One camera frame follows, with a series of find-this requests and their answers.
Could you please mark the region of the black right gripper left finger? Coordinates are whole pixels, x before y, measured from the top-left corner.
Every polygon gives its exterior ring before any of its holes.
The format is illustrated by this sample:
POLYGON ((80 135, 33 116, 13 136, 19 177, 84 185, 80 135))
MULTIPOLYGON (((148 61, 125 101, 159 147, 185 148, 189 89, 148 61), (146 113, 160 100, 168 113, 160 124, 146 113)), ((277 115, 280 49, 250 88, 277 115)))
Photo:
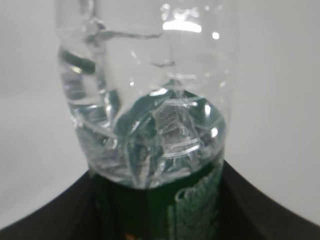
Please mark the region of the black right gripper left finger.
POLYGON ((48 204, 0 230, 2 240, 99 240, 100 221, 89 174, 48 204))

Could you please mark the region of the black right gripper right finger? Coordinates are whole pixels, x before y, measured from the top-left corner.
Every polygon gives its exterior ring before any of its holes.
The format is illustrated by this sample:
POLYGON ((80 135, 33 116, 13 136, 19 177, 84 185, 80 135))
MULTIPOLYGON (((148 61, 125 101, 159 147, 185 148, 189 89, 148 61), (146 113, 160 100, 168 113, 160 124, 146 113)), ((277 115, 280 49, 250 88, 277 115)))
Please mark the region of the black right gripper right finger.
POLYGON ((320 227, 262 193, 228 162, 219 197, 221 240, 318 240, 320 227))

